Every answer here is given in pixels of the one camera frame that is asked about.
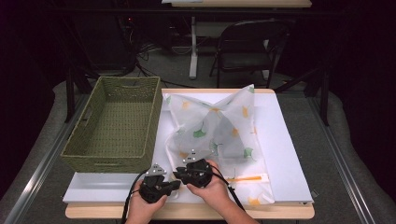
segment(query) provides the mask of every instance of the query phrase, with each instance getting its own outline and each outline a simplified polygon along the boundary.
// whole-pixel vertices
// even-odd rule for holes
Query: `table leg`
[[[191,18],[191,64],[190,79],[197,78],[198,54],[197,54],[197,36],[195,33],[195,17]]]

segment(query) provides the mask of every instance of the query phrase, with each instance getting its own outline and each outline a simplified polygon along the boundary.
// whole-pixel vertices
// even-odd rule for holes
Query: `human hand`
[[[126,224],[147,224],[152,216],[160,210],[166,202],[167,196],[163,195],[156,203],[146,202],[139,193],[143,180],[138,180],[134,186],[134,194],[129,202],[129,212]]]
[[[218,165],[214,161],[206,160],[212,166],[212,172],[220,175]],[[212,180],[205,188],[197,188],[192,184],[188,184],[187,188],[195,195],[201,197],[209,206],[215,210],[220,209],[226,203],[233,201],[228,196],[228,190],[225,183],[217,176],[213,175]]]

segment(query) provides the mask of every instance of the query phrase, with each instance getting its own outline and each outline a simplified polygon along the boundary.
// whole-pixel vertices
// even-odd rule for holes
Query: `finger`
[[[214,167],[216,167],[216,168],[218,168],[218,169],[219,169],[219,166],[218,166],[218,164],[217,164],[215,161],[212,161],[212,160],[206,160],[206,162],[207,162],[207,163],[209,163],[211,166],[214,166]]]
[[[196,191],[198,190],[198,188],[192,184],[187,184],[187,189],[189,189],[193,194],[196,194]]]
[[[158,200],[158,204],[160,204],[161,205],[161,207],[165,204],[165,202],[166,202],[166,200],[168,199],[168,196],[165,194],[165,195],[163,195],[162,197],[161,197],[161,199],[160,200]]]
[[[135,190],[139,190],[139,189],[140,189],[140,186],[142,185],[142,183],[143,183],[143,180],[138,180],[138,181],[136,182],[136,184],[134,185],[134,191],[135,191]]]

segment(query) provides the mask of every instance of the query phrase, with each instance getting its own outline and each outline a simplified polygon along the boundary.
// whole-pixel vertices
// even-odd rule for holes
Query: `wooden table edge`
[[[240,89],[163,89],[163,93],[234,93]],[[254,93],[275,93],[271,89],[254,89]]]
[[[121,218],[123,203],[69,203],[69,218]],[[272,203],[244,206],[255,219],[310,219],[315,215],[312,203]],[[222,217],[204,203],[166,203],[153,219],[157,220],[220,220]]]

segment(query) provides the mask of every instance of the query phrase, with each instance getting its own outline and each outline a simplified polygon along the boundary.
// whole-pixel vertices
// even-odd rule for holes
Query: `black cable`
[[[126,200],[125,200],[125,205],[124,205],[124,209],[123,209],[123,212],[122,212],[121,224],[124,224],[124,223],[126,222],[126,215],[127,215],[127,213],[128,213],[129,201],[130,201],[131,196],[132,196],[132,194],[133,194],[133,192],[134,192],[134,191],[133,191],[133,190],[134,190],[134,185],[136,184],[136,182],[137,182],[137,180],[140,178],[140,176],[142,176],[143,174],[145,174],[148,170],[149,170],[149,169],[142,171],[142,173],[140,173],[140,174],[137,176],[137,178],[134,180],[134,183],[132,184],[131,189],[129,190],[128,196],[126,197]]]
[[[147,68],[145,68],[142,65],[140,65],[140,63],[137,63],[136,67],[138,67],[140,69],[140,71],[143,73],[143,75],[145,75],[146,77],[160,77],[160,76],[156,75],[155,73],[149,71]],[[162,78],[161,78],[161,82],[163,82],[164,84],[167,83],[167,84],[172,84],[172,85],[175,85],[175,86],[185,87],[185,88],[192,88],[192,89],[198,88],[198,87],[187,86],[187,85],[178,84],[178,83],[175,83],[175,82],[166,81],[166,80],[164,80]]]
[[[219,174],[220,174],[221,176],[223,176],[222,173],[221,173],[221,171],[220,171],[216,166],[213,166],[213,165],[211,165],[211,164],[209,164],[209,166],[212,167],[212,168],[214,168],[215,170],[217,170],[217,171],[219,172]]]
[[[218,175],[218,174],[215,174],[213,172],[210,172],[210,173],[212,173],[212,175],[217,176],[220,180],[222,180],[227,185],[227,189],[228,189],[228,191],[230,191],[231,195],[233,195],[233,199],[235,200],[235,203],[238,204],[238,206],[242,210],[245,211],[244,205],[242,205],[241,202],[239,201],[239,199],[236,196],[235,191],[234,191],[233,187],[230,185],[230,183],[228,183],[228,181],[226,179],[224,179],[224,177],[222,175]]]

